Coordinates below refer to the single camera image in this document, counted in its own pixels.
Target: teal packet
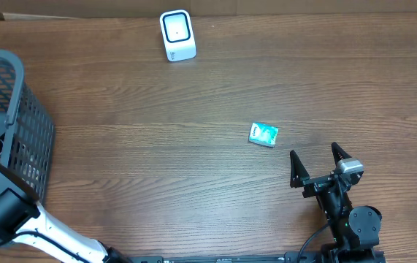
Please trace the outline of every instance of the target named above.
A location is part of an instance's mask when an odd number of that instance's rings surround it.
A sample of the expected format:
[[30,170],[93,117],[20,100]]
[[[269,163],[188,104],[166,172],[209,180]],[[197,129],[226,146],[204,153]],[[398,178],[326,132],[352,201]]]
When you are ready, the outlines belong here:
[[249,142],[258,145],[274,147],[278,128],[262,123],[252,123],[249,134]]

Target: gray basket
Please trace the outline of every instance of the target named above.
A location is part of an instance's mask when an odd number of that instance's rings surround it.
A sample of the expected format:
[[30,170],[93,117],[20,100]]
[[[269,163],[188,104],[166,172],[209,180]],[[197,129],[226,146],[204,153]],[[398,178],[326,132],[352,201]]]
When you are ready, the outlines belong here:
[[24,83],[21,60],[0,50],[0,163],[22,178],[45,200],[56,128]]

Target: basket handle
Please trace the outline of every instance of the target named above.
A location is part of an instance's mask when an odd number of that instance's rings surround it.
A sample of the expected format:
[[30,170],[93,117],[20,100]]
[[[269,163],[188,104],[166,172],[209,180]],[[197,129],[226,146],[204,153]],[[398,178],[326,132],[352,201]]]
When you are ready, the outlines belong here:
[[9,109],[4,121],[5,126],[8,128],[15,123],[15,119],[17,118],[23,81],[25,80],[25,69],[21,60],[10,51],[0,50],[0,59],[9,62],[15,70],[15,83],[13,85],[12,96],[10,97]]

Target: wire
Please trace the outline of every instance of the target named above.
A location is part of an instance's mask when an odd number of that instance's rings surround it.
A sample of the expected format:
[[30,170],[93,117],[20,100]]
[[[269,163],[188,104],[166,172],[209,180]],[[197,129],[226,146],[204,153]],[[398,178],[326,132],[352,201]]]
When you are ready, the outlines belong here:
[[[343,213],[343,210],[345,208],[345,199],[344,199],[344,193],[341,189],[340,179],[342,180],[341,176],[338,175],[337,178],[335,178],[335,183],[338,186],[338,192],[340,194],[340,212],[338,213],[338,216],[341,216]],[[305,248],[309,245],[310,241],[312,241],[314,238],[316,238],[320,233],[322,233],[327,227],[334,224],[336,221],[338,221],[339,218],[336,218],[335,220],[328,221],[323,227],[321,227],[319,230],[317,230],[315,233],[313,233],[305,242],[304,245],[302,245],[301,250],[299,251],[299,254],[297,254],[297,263],[301,262],[302,254],[304,253]]]
[[3,245],[5,245],[5,244],[7,244],[7,243],[9,243],[10,241],[14,240],[17,237],[22,236],[22,235],[32,235],[32,236],[35,236],[35,237],[41,237],[43,240],[49,242],[51,245],[54,245],[56,248],[58,248],[59,250],[63,251],[65,254],[71,256],[72,258],[74,258],[74,259],[76,259],[78,261],[81,261],[83,263],[89,263],[88,260],[82,258],[81,256],[78,256],[77,254],[74,254],[74,253],[68,251],[65,247],[63,247],[61,244],[57,243],[56,241],[50,239],[49,237],[46,237],[45,235],[43,235],[43,234],[41,234],[39,232],[35,232],[35,231],[24,231],[24,232],[21,232],[21,233],[17,233],[17,234],[15,234],[15,235],[12,236],[12,239],[1,241],[0,242],[0,247],[3,246]]

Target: tabletop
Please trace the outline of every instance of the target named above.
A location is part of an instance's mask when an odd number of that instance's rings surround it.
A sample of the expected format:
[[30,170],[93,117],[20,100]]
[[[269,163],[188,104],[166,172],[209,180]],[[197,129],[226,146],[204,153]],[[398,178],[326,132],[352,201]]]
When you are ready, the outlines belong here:
[[[192,23],[196,58],[169,63],[158,18],[0,22],[56,123],[47,210],[129,256],[298,251],[325,218],[289,151],[323,175],[336,141],[365,165],[349,196],[382,212],[377,249],[417,262],[417,13]],[[275,148],[248,142],[254,121]]]

